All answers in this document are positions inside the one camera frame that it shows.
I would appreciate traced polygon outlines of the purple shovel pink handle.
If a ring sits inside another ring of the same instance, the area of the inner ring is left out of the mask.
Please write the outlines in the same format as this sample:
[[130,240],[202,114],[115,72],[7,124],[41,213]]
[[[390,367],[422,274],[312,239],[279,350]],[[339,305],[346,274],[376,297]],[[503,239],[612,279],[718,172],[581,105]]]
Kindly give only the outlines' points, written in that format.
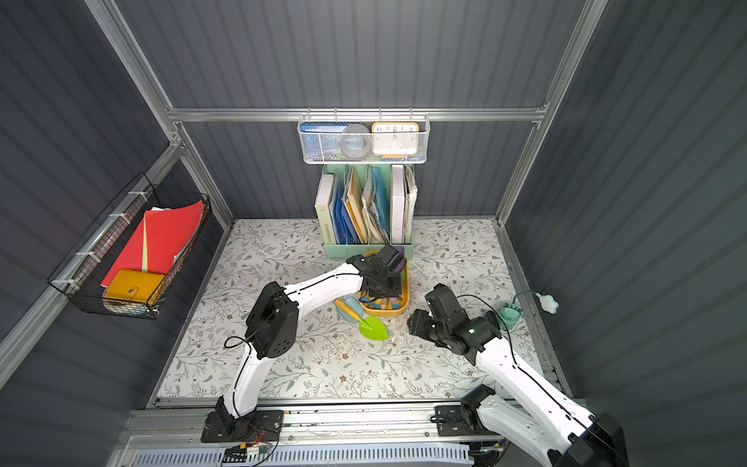
[[393,259],[392,272],[394,272],[394,274],[400,274],[407,265],[407,256],[405,254],[406,249],[404,246],[395,246],[394,249],[397,254]]

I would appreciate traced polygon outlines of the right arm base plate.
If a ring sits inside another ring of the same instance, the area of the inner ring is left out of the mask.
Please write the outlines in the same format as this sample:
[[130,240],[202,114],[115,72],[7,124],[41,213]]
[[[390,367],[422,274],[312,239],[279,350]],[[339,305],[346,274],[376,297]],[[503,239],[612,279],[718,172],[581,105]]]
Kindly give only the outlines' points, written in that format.
[[482,425],[476,414],[463,410],[459,404],[436,406],[430,421],[442,437],[497,436]]

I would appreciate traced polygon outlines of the white book in organizer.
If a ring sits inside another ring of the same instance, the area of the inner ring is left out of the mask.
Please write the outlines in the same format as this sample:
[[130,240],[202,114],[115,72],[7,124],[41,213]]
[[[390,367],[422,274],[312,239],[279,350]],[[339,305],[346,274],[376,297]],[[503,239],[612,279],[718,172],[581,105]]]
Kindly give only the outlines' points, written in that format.
[[332,208],[332,203],[334,200],[334,188],[334,175],[330,173],[323,173],[318,184],[314,208],[320,225],[324,244],[337,243]]

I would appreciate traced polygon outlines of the white binder in organizer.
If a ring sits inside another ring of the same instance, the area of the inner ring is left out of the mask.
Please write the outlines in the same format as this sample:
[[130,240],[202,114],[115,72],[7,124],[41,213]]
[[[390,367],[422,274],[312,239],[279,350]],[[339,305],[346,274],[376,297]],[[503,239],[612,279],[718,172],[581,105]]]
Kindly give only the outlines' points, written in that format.
[[405,168],[402,165],[392,165],[390,183],[390,226],[391,242],[405,243],[405,208],[406,184]]

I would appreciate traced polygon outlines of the mint green small cup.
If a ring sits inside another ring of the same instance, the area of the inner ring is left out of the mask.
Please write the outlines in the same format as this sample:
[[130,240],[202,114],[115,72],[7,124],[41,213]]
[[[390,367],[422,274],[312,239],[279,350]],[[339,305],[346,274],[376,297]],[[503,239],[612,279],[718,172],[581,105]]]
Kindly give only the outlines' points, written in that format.
[[507,303],[499,309],[498,316],[504,328],[507,331],[511,331],[519,323],[519,319],[523,316],[523,311],[518,305]]

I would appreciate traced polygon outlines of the yellow plastic storage box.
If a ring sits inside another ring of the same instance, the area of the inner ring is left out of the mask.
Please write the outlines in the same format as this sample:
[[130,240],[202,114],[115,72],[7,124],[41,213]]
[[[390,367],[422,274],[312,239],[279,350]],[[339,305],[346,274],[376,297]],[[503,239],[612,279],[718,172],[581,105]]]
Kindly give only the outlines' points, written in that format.
[[[373,255],[379,251],[371,251],[365,256]],[[410,304],[410,278],[409,278],[409,263],[405,266],[404,272],[402,272],[402,299],[384,299],[371,301],[364,296],[361,291],[358,296],[358,301],[363,307],[366,313],[376,317],[396,317],[401,315]]]

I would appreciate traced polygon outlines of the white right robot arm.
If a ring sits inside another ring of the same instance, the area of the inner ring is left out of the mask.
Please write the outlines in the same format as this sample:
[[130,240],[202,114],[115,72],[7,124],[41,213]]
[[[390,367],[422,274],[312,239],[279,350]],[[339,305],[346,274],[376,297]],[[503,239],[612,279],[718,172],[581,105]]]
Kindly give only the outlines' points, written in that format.
[[465,358],[517,401],[506,403],[484,384],[474,388],[460,401],[460,422],[468,430],[501,435],[543,466],[630,463],[618,420],[593,414],[530,368],[494,307],[470,317],[445,284],[436,285],[426,303],[409,317],[410,334]]

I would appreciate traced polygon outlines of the red paper folder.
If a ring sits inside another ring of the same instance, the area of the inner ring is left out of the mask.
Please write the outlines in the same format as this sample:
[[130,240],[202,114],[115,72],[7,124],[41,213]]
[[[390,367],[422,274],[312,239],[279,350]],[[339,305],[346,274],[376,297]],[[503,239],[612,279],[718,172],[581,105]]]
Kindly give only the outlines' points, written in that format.
[[200,227],[204,208],[204,202],[196,202],[181,208],[146,210],[101,286],[109,286],[120,270],[169,272]]

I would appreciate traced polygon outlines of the floral patterned table mat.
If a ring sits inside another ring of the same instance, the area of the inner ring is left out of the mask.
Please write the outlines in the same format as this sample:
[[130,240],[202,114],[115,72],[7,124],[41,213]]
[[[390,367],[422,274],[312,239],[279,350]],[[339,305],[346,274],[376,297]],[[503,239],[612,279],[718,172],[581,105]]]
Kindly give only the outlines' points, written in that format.
[[[500,307],[515,293],[489,219],[414,222],[410,309],[447,284],[470,315]],[[319,276],[334,268],[314,220],[240,220],[212,272],[156,395],[159,406],[211,406],[233,384],[240,337],[262,288]],[[407,319],[385,320],[384,342],[365,339],[333,305],[304,318],[295,346],[270,369],[265,400],[458,399],[489,377],[464,358],[411,336]]]

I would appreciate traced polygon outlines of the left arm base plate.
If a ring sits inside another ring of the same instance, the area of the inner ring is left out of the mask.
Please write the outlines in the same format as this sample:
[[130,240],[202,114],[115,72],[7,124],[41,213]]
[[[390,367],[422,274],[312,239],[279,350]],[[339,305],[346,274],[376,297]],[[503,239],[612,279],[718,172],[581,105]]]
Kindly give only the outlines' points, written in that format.
[[204,444],[276,443],[279,441],[283,411],[256,411],[234,420],[228,414],[213,411],[208,414],[200,441]]

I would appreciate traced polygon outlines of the light blue toy shovel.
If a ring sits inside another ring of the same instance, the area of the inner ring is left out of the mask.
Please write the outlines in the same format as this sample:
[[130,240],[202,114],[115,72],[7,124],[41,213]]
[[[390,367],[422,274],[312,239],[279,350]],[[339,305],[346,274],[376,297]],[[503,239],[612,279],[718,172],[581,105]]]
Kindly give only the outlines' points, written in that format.
[[349,323],[357,323],[365,318],[364,311],[353,298],[336,299],[335,306],[338,315]]

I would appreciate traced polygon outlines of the blue box in basket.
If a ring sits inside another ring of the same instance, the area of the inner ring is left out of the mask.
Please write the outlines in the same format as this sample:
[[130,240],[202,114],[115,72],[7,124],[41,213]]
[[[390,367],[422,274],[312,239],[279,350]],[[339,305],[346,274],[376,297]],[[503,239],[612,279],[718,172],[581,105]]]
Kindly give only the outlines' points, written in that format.
[[346,123],[299,123],[303,160],[310,165],[344,163],[340,149]]

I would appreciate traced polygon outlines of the mint green file organizer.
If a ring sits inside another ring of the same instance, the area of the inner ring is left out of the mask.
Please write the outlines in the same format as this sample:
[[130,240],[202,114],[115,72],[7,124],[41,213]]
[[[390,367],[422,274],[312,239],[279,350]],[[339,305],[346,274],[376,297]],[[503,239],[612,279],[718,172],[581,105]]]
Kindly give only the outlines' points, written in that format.
[[391,242],[390,183],[392,165],[325,165],[323,173],[335,177],[333,222],[336,244],[324,244],[331,260],[379,251],[383,246],[404,246],[407,258],[414,256],[412,218],[417,198],[414,172],[405,168],[405,243]]

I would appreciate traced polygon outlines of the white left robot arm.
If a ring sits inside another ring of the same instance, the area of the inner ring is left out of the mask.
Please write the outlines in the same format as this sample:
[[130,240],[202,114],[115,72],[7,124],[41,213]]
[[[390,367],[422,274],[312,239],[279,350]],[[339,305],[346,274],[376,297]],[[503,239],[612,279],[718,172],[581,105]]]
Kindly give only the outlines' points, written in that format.
[[401,299],[407,258],[386,245],[370,256],[355,255],[334,270],[307,281],[268,283],[254,303],[239,342],[243,354],[237,375],[216,403],[213,416],[226,435],[254,424],[259,393],[274,361],[295,344],[299,323],[336,299],[363,292],[374,299]]

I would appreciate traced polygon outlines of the yellow alarm clock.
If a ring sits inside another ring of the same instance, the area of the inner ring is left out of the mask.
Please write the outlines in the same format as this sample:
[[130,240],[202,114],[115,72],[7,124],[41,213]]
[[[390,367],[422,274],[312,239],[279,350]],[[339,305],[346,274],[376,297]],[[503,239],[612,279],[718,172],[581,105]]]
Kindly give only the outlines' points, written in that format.
[[414,156],[418,151],[418,123],[376,122],[371,129],[374,155],[398,158]]

